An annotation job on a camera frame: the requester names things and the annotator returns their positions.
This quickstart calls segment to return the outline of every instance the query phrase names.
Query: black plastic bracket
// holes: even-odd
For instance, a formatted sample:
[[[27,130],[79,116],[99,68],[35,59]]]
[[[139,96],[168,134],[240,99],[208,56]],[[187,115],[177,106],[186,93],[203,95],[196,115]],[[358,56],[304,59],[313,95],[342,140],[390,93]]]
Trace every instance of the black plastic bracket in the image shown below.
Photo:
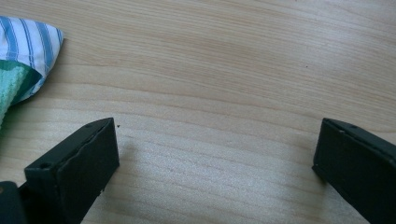
[[[0,183],[0,223],[80,223],[119,166],[114,119],[89,123],[27,166],[18,190]]]
[[[314,171],[371,223],[396,223],[396,146],[355,125],[323,119]]]

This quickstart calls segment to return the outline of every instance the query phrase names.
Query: black plastic piece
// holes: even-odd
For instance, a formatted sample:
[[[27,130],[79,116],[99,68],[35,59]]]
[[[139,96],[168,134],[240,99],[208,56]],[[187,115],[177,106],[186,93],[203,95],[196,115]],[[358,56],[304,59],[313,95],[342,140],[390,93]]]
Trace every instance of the black plastic piece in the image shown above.
[[[27,223],[18,187],[10,181],[0,182],[0,223]]]
[[[396,146],[355,125],[323,119],[314,171],[371,223],[396,223]]]
[[[83,126],[25,168],[28,223],[80,223],[119,166],[114,119]]]

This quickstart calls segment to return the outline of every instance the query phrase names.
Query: wooden table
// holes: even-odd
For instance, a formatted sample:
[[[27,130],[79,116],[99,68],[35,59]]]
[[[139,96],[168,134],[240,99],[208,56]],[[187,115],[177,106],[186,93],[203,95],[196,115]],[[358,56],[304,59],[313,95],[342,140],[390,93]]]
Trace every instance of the wooden table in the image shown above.
[[[322,118],[396,144],[394,1],[1,0],[65,41],[10,108],[0,180],[114,117],[121,166],[83,223],[365,223],[311,170]]]

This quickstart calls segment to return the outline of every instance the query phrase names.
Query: blue striped fabric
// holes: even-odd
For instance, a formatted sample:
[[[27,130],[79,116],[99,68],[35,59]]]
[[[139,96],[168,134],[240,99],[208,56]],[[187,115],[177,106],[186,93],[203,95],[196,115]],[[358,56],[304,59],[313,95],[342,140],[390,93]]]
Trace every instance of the blue striped fabric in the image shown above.
[[[0,16],[0,60],[24,63],[41,75],[19,101],[34,95],[43,85],[63,41],[63,32],[44,22]]]

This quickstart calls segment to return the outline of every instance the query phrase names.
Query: green fabric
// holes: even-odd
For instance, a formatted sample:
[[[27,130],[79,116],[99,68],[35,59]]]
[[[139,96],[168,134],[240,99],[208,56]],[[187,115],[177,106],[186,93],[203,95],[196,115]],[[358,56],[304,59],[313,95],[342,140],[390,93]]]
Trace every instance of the green fabric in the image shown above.
[[[0,60],[0,127],[30,70],[30,67],[22,63]]]
[[[22,96],[29,91],[30,89],[33,88],[33,86],[42,78],[42,76],[33,68],[21,63],[21,66],[25,67],[25,70],[28,71],[28,75],[26,76],[25,80],[22,82],[22,85],[20,89],[18,90],[17,95],[14,97],[14,100],[12,101],[11,105],[15,105],[18,103]]]

